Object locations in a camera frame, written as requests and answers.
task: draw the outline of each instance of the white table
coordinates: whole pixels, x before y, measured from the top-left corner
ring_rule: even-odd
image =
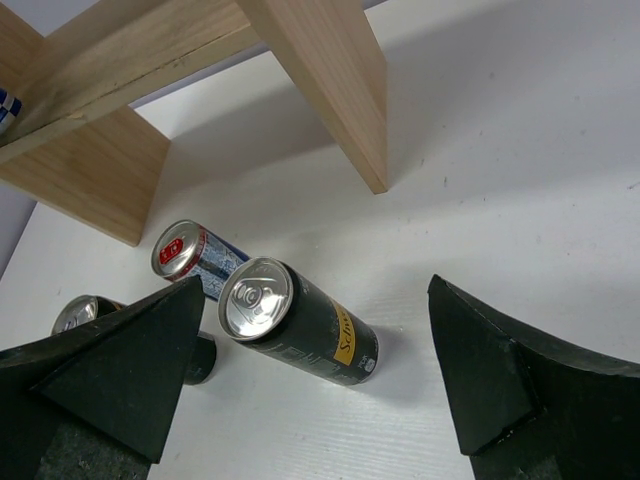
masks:
[[[132,249],[39,205],[0,281],[0,348],[64,304],[165,286],[150,249],[189,217],[290,263],[376,327],[382,359],[334,386],[202,328],[153,480],[471,479],[434,353],[434,273],[581,346],[640,362],[640,4],[390,0],[392,187],[372,196],[270,54],[139,109],[175,139]]]

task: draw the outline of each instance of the blue object on shelf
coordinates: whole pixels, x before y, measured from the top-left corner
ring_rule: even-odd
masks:
[[[0,88],[0,135],[2,135],[22,109],[22,102]]]

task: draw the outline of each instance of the can lid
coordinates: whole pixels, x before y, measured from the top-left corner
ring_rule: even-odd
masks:
[[[151,253],[151,268],[161,277],[178,279],[198,261],[204,239],[202,228],[191,220],[180,220],[167,228]]]
[[[225,283],[218,318],[231,338],[255,340],[280,323],[292,299],[293,281],[285,266],[269,257],[252,258]]]
[[[82,295],[71,300],[62,309],[53,324],[51,334],[66,332],[85,323],[89,323],[98,316],[98,299],[92,295]]]

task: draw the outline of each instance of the black can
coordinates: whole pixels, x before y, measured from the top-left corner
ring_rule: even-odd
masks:
[[[378,362],[369,326],[272,258],[253,258],[229,277],[218,317],[238,343],[340,385],[363,382]]]
[[[81,295],[73,299],[62,309],[53,324],[52,335],[66,332],[97,318],[109,315],[125,308],[123,305],[108,298],[96,295]],[[199,385],[207,380],[216,363],[217,348],[213,336],[206,332],[198,332],[196,345],[189,360],[189,366],[184,376],[185,385]]]

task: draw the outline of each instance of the wood grain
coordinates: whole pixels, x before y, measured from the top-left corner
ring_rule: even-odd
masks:
[[[101,0],[45,39],[0,162],[257,42],[232,0]]]
[[[41,45],[42,36],[0,3],[0,87],[15,94]]]
[[[237,0],[374,193],[387,191],[386,62],[358,0]]]
[[[129,107],[0,165],[0,179],[137,245],[170,141]]]

